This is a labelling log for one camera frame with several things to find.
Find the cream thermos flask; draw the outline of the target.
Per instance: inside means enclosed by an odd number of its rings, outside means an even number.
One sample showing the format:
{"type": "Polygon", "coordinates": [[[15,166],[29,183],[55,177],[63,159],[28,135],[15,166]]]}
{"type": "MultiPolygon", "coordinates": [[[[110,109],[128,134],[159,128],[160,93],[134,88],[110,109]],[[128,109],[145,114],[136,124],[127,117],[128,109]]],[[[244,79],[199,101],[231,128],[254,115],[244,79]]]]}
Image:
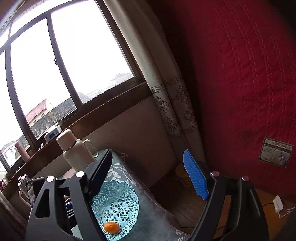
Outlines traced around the cream thermos flask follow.
{"type": "Polygon", "coordinates": [[[88,139],[82,141],[67,129],[56,139],[62,149],[64,159],[76,171],[85,171],[88,165],[96,161],[98,151],[88,139]]]}

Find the white box on windowsill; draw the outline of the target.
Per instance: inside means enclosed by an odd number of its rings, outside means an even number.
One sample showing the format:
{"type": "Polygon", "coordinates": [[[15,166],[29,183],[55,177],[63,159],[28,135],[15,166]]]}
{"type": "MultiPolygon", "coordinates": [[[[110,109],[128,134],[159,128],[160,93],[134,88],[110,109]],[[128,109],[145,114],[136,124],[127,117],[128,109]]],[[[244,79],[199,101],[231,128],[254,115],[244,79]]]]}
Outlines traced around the white box on windowsill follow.
{"type": "Polygon", "coordinates": [[[58,136],[61,132],[62,132],[62,129],[61,129],[60,125],[54,125],[54,126],[50,127],[44,136],[45,141],[46,142],[51,141],[53,138],[58,136]]]}

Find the yellow plastic stool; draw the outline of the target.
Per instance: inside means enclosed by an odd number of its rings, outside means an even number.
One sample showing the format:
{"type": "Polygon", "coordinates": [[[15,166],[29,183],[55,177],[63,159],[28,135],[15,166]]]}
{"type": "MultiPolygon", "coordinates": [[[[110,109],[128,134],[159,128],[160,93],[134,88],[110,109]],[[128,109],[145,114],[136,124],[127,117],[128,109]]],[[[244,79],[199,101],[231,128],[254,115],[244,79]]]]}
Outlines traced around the yellow plastic stool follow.
{"type": "Polygon", "coordinates": [[[177,179],[181,182],[181,184],[188,188],[192,186],[192,182],[188,176],[188,173],[186,172],[183,163],[179,163],[177,167],[175,168],[175,174],[177,179]]]}

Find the small mandarin in basket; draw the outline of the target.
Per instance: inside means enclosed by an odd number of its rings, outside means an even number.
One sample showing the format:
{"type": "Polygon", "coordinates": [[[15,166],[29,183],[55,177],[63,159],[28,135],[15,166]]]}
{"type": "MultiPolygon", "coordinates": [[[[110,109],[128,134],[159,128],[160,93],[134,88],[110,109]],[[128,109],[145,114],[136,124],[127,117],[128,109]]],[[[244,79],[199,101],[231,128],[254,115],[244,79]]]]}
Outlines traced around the small mandarin in basket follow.
{"type": "Polygon", "coordinates": [[[110,234],[116,234],[120,231],[120,226],[115,222],[107,222],[104,224],[103,228],[110,234]]]}

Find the glass electric kettle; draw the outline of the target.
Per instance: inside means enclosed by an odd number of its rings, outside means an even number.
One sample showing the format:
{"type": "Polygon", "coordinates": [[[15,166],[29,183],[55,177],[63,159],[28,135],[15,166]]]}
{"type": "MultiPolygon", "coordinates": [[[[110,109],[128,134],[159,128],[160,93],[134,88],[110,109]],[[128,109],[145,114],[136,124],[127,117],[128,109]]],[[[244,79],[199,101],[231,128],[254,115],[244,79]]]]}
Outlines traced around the glass electric kettle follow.
{"type": "Polygon", "coordinates": [[[29,208],[32,208],[35,202],[35,194],[31,179],[27,174],[18,178],[18,196],[29,208]]]}

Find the white power adapter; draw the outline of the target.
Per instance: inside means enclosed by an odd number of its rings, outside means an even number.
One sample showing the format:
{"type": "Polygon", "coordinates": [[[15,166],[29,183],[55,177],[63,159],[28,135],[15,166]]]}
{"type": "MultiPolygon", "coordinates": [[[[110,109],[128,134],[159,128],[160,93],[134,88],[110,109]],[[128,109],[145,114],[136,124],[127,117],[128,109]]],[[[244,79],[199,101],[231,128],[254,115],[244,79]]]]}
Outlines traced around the white power adapter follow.
{"type": "Polygon", "coordinates": [[[276,213],[280,213],[283,210],[283,203],[279,195],[273,199],[273,204],[276,213]]]}

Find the green leaf-pattern tablecloth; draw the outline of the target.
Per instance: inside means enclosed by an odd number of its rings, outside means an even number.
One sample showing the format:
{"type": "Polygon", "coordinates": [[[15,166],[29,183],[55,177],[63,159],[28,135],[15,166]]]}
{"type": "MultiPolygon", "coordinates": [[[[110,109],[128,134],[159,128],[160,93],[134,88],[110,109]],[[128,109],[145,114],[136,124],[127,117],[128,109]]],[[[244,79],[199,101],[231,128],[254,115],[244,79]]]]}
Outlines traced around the green leaf-pattern tablecloth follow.
{"type": "Polygon", "coordinates": [[[134,189],[139,199],[137,222],[120,240],[188,240],[189,235],[180,230],[177,219],[155,200],[125,163],[125,158],[124,154],[112,151],[112,165],[104,180],[125,182],[134,189]]]}

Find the beige patterned curtain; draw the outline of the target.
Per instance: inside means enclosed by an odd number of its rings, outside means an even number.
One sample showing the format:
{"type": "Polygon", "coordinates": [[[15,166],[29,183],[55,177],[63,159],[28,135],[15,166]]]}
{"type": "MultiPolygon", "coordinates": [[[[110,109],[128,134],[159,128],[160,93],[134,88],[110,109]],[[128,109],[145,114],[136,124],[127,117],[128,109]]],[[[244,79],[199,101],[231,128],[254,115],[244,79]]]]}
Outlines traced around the beige patterned curtain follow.
{"type": "Polygon", "coordinates": [[[154,97],[178,161],[205,162],[192,103],[163,28],[146,1],[105,1],[154,97]]]}

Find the pink tumbler on windowsill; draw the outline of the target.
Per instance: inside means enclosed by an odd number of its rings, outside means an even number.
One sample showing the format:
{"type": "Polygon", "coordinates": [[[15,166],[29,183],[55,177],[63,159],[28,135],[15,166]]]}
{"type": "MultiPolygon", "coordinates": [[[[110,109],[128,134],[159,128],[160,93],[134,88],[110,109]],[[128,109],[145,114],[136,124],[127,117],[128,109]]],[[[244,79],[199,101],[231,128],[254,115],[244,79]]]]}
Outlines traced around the pink tumbler on windowsill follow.
{"type": "Polygon", "coordinates": [[[20,156],[22,157],[22,159],[25,162],[27,162],[30,159],[30,156],[27,153],[27,151],[25,150],[25,148],[22,146],[22,144],[19,140],[17,140],[17,142],[15,143],[15,147],[16,147],[16,150],[18,151],[18,153],[20,154],[20,156]]]}

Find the light blue plastic fruit basket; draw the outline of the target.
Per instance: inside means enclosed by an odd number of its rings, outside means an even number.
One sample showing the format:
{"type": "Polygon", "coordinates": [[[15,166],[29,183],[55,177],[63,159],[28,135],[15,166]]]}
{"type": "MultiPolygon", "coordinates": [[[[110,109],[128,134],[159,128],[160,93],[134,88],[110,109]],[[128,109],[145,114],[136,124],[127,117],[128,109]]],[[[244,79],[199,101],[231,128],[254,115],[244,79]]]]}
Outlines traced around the light blue plastic fruit basket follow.
{"type": "Polygon", "coordinates": [[[125,182],[105,181],[98,195],[92,199],[91,208],[107,240],[120,240],[134,227],[139,214],[139,199],[134,189],[125,182]],[[104,225],[119,225],[115,234],[108,233],[104,225]]]}

